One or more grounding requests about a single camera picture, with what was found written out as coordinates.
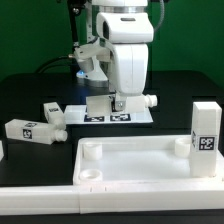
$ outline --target white cuboid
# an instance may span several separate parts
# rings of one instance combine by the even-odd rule
[[[216,175],[222,109],[216,102],[193,104],[190,170],[192,177]]]
[[[0,161],[4,157],[4,151],[3,151],[3,146],[2,146],[2,141],[0,141]]]

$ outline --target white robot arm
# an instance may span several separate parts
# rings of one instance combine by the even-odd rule
[[[89,97],[88,115],[108,115],[112,110],[120,113],[140,112],[144,110],[145,100],[147,106],[156,105],[156,97],[146,99],[142,95],[148,64],[146,43],[153,40],[154,33],[145,12],[148,1],[92,0],[88,4],[90,2],[92,33],[100,41],[98,45],[88,44],[77,48],[75,56],[77,61],[82,61],[81,66],[87,72],[94,70],[91,57],[96,56],[115,97],[114,108],[111,108],[109,97],[108,102],[105,96],[102,96],[102,100],[100,96]]]

